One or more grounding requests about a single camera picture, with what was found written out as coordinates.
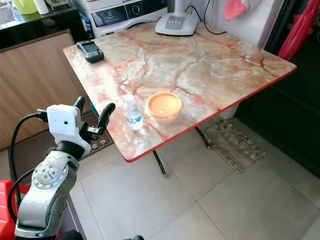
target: cabinet door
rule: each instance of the cabinet door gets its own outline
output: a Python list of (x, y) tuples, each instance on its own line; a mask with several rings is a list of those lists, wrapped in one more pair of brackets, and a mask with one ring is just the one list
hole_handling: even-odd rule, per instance
[[(88, 96), (69, 65), (63, 48), (74, 41), (68, 31), (0, 53), (0, 149), (9, 146), (18, 121), (50, 105), (72, 105)], [(17, 142), (48, 129), (48, 124), (29, 119), (22, 125)]]
[(240, 104), (237, 117), (320, 178), (320, 44), (309, 35), (297, 70)]

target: red table edge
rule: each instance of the red table edge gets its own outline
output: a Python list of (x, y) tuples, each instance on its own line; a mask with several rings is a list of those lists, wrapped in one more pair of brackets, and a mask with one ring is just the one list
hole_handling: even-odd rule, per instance
[(249, 95), (247, 95), (247, 96), (245, 96), (245, 97), (241, 98), (240, 100), (238, 100), (238, 101), (236, 101), (236, 102), (232, 103), (231, 105), (229, 105), (229, 106), (227, 106), (227, 107), (225, 107), (225, 108), (221, 109), (220, 111), (217, 111), (217, 112), (216, 112), (216, 113), (214, 113), (213, 115), (208, 116), (207, 118), (205, 118), (205, 119), (203, 119), (202, 121), (200, 121), (200, 122), (196, 123), (195, 125), (192, 125), (192, 126), (188, 127), (186, 130), (183, 130), (182, 132), (178, 133), (177, 135), (175, 135), (175, 136), (173, 136), (173, 137), (171, 137), (171, 138), (168, 138), (168, 139), (167, 139), (167, 140), (165, 140), (164, 142), (162, 142), (162, 143), (160, 143), (159, 145), (157, 145), (157, 146), (155, 146), (155, 147), (151, 148), (150, 150), (148, 150), (148, 151), (144, 152), (143, 154), (136, 156), (135, 158), (132, 158), (132, 159), (126, 159), (126, 158), (122, 155), (122, 153), (121, 153), (121, 152), (120, 152), (120, 154), (122, 155), (123, 159), (124, 159), (126, 162), (128, 162), (128, 163), (133, 163), (133, 162), (137, 161), (138, 159), (142, 158), (143, 156), (148, 155), (148, 154), (149, 154), (149, 153), (151, 153), (152, 151), (154, 151), (154, 150), (156, 150), (156, 149), (160, 148), (161, 146), (163, 146), (163, 145), (167, 144), (168, 142), (170, 142), (170, 141), (172, 141), (172, 140), (174, 140), (174, 139), (176, 139), (176, 138), (180, 137), (181, 135), (183, 135), (183, 134), (185, 134), (185, 133), (189, 132), (190, 130), (194, 129), (195, 127), (197, 127), (197, 126), (199, 126), (199, 125), (201, 125), (201, 124), (205, 123), (206, 121), (208, 121), (208, 120), (210, 120), (210, 119), (214, 118), (215, 116), (217, 116), (217, 115), (221, 114), (221, 113), (222, 113), (222, 112), (224, 112), (225, 110), (227, 110), (227, 109), (229, 109), (229, 108), (232, 108), (234, 105), (236, 105), (236, 104), (238, 104), (238, 103), (240, 103), (240, 102), (242, 102), (242, 101), (244, 101), (244, 100), (246, 100), (246, 99), (250, 98), (252, 95), (254, 95), (254, 94), (256, 94), (256, 93), (258, 93), (258, 92), (262, 91), (263, 89), (266, 89), (267, 87), (270, 87), (272, 84), (275, 84), (276, 82), (280, 81), (281, 79), (284, 79), (285, 77), (287, 77), (287, 76), (289, 76), (289, 75), (293, 74), (296, 70), (297, 70), (297, 66), (296, 66), (294, 69), (292, 69), (290, 72), (286, 73), (285, 75), (283, 75), (283, 76), (281, 76), (281, 77), (277, 78), (276, 80), (274, 80), (274, 81), (272, 81), (272, 82), (269, 82), (267, 85), (264, 85), (263, 87), (261, 87), (261, 88), (259, 88), (259, 89), (255, 90), (255, 91), (253, 91), (253, 92), (252, 92), (252, 93), (250, 93)]

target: patterned rug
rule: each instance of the patterned rug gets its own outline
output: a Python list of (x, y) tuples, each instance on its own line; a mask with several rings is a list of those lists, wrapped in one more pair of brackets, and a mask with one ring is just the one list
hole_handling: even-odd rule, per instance
[(215, 124), (204, 132), (211, 140), (212, 148), (238, 173), (266, 155), (263, 148), (227, 120)]

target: black remote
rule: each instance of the black remote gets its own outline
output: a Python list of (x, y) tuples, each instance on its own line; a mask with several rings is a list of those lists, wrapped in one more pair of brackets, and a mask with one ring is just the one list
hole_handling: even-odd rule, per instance
[(79, 41), (76, 43), (77, 47), (84, 52), (84, 59), (93, 64), (104, 59), (104, 53), (95, 44), (94, 41)]

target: water bottle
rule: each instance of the water bottle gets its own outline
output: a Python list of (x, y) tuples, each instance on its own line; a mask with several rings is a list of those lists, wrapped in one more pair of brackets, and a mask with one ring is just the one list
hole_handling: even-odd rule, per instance
[(124, 96), (124, 114), (132, 130), (139, 130), (144, 125), (144, 112), (132, 94)]

